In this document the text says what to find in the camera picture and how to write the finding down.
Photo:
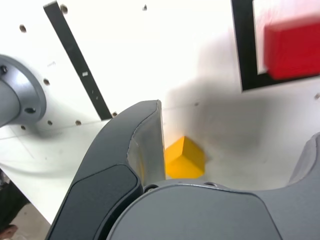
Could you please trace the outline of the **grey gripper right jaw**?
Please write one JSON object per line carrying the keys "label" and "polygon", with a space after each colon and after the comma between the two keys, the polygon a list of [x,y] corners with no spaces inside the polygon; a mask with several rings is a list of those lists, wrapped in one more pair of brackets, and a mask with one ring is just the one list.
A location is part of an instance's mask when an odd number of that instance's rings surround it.
{"label": "grey gripper right jaw", "polygon": [[273,190],[169,183],[117,219],[109,240],[317,240],[320,136],[305,145],[290,184]]}

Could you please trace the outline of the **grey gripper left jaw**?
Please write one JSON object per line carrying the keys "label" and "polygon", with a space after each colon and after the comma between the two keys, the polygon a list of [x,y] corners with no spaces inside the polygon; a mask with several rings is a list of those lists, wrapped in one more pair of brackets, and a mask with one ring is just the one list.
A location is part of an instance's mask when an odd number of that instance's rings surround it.
{"label": "grey gripper left jaw", "polygon": [[111,119],[88,148],[47,234],[105,240],[123,211],[164,180],[162,104],[147,100]]}

